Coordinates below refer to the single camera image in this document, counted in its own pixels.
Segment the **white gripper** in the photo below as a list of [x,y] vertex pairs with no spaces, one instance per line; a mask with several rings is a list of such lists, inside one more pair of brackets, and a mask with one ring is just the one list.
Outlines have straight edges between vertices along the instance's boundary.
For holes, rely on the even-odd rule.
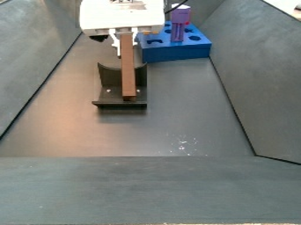
[[164,27],[164,7],[164,0],[83,0],[81,28],[89,36],[110,34],[111,46],[121,57],[121,34],[115,29],[131,28],[131,44],[135,47],[139,32],[158,32]]

